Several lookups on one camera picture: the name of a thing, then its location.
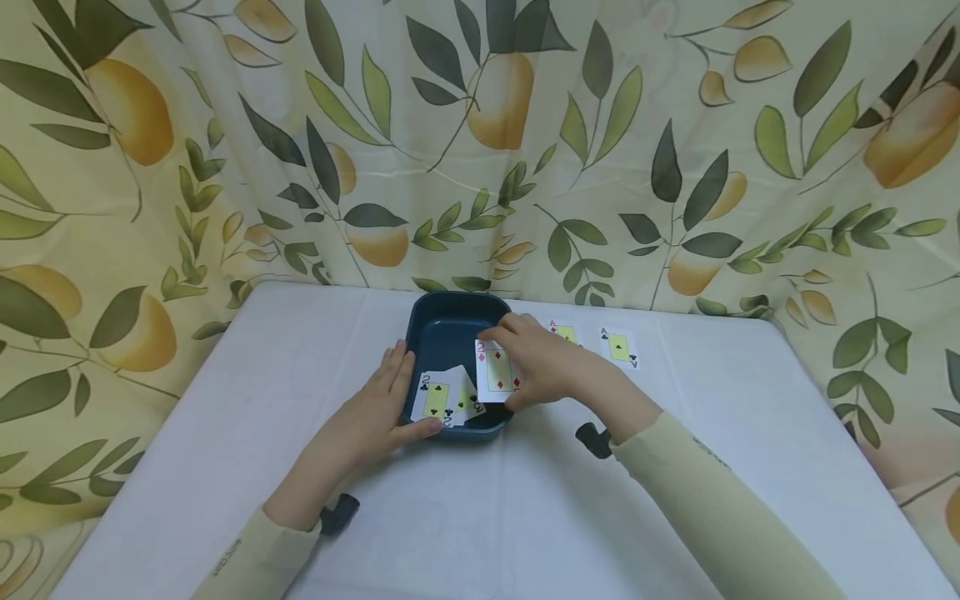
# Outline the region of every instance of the curtain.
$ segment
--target curtain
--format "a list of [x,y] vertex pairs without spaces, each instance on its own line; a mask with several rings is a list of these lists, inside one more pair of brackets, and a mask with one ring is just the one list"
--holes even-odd
[[960,587],[954,9],[5,3],[0,599],[267,279],[769,320]]

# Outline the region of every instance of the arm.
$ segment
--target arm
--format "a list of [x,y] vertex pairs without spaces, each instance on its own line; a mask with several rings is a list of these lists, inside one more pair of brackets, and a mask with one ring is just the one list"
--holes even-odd
[[786,525],[706,446],[612,367],[610,394],[576,396],[725,598],[845,596]]
[[526,376],[508,409],[573,397],[604,422],[617,460],[657,502],[725,598],[845,597],[750,488],[618,367],[530,315],[507,315],[480,337],[504,347]]
[[413,352],[402,341],[380,368],[317,432],[270,498],[194,592],[193,600],[278,600],[306,564],[320,536],[320,512],[355,468],[440,431],[437,419],[396,426]]

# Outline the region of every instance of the black clamp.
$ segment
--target black clamp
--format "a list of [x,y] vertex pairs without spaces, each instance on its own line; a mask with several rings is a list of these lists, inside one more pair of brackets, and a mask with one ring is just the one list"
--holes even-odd
[[593,423],[584,423],[577,429],[576,436],[580,443],[587,447],[590,454],[601,461],[612,454],[610,450],[610,431],[605,430],[600,433]]
[[337,505],[331,511],[324,508],[320,511],[320,535],[328,538],[339,536],[347,526],[350,520],[360,510],[360,500],[357,500],[348,493],[341,493],[337,499]]

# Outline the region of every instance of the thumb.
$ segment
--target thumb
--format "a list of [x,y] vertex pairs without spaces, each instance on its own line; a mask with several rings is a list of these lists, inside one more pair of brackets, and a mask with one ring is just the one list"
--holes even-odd
[[399,448],[402,445],[429,438],[439,433],[443,428],[444,424],[434,417],[394,427],[390,432],[390,446],[392,448]]
[[510,397],[507,398],[507,401],[504,402],[504,406],[512,413],[519,413],[530,408],[536,403],[537,401],[534,398],[534,395],[530,392],[530,388],[524,387],[517,392],[513,392]]

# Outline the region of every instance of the beige sleeve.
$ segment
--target beige sleeve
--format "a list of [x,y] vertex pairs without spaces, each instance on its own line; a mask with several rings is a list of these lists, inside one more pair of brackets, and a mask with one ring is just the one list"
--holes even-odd
[[846,598],[773,511],[670,415],[612,450],[724,598]]
[[320,528],[287,529],[258,508],[191,599],[279,600],[310,558]]

